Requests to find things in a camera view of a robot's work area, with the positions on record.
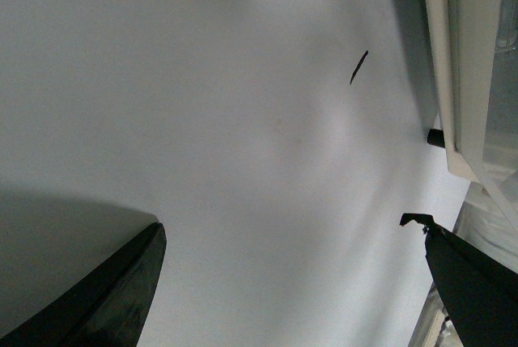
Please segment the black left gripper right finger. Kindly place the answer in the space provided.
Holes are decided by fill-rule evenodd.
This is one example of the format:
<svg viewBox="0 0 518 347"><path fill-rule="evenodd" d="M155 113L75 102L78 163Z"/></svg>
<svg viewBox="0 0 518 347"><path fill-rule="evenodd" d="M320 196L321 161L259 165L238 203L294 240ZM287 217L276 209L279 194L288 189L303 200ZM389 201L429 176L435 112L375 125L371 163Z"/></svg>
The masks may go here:
<svg viewBox="0 0 518 347"><path fill-rule="evenodd" d="M517 345L517 273L435 223L404 213L426 234L426 260L435 287L464 346Z"/></svg>

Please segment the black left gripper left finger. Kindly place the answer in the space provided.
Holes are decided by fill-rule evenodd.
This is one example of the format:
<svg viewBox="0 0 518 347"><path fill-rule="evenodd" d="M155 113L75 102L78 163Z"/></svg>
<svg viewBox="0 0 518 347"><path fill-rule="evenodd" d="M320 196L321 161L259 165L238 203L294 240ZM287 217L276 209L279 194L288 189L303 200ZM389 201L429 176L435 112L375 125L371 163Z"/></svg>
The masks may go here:
<svg viewBox="0 0 518 347"><path fill-rule="evenodd" d="M163 225L150 224L58 299L2 337L1 345L137 345L166 247Z"/></svg>

